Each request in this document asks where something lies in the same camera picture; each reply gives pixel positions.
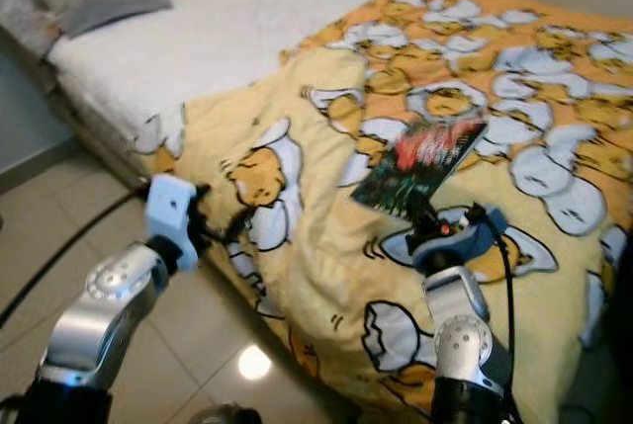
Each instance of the cartoon chick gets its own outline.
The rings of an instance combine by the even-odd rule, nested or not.
[[[407,94],[407,109],[432,123],[476,116],[487,103],[484,93],[461,80],[433,83]]]
[[[426,0],[390,0],[381,12],[390,24],[403,27],[407,23],[407,15],[414,14],[425,6]]]
[[[588,47],[591,62],[613,75],[633,76],[633,37],[608,38]]]
[[[372,73],[366,81],[368,92],[399,95],[412,88],[411,78],[425,71],[437,71],[444,47],[431,39],[411,41],[394,56],[384,70]]]
[[[571,60],[580,55],[576,43],[584,37],[583,32],[571,27],[542,26],[536,31],[536,44],[555,53],[558,59]]]
[[[591,84],[575,73],[520,75],[507,73],[493,82],[500,98],[545,103],[573,104],[591,94]]]
[[[576,149],[576,164],[623,182],[633,180],[633,151],[603,137],[583,140]]]
[[[507,158],[513,145],[541,138],[553,123],[549,105],[539,101],[501,100],[490,107],[490,113],[488,129],[475,145],[475,153],[493,163]]]
[[[301,96],[326,116],[336,130],[358,138],[364,116],[364,96],[360,90],[319,90],[304,86]]]
[[[405,404],[428,412],[433,395],[433,338],[420,330],[410,312],[397,303],[377,300],[365,306],[363,347],[380,383]]]
[[[621,130],[633,126],[633,89],[594,83],[591,95],[574,104],[578,119],[598,130]]]
[[[288,136],[289,129],[288,118],[279,120],[227,174],[237,199],[255,207],[248,235],[262,252],[290,241],[303,209],[302,151]]]
[[[556,127],[545,136],[544,146],[529,146],[510,163],[516,188],[540,199],[556,225],[572,236],[590,234],[606,215],[602,192],[575,174],[579,145],[595,137],[591,126]]]

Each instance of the white sheet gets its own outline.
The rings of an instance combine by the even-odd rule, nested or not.
[[[279,51],[367,0],[172,0],[173,10],[133,17],[48,56],[64,88],[125,138],[153,116],[174,123],[183,102],[273,73]]]

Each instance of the book cover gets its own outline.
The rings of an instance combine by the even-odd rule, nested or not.
[[[417,191],[430,200],[484,134],[483,119],[452,125],[412,125],[352,193],[379,212],[410,220],[408,199]]]

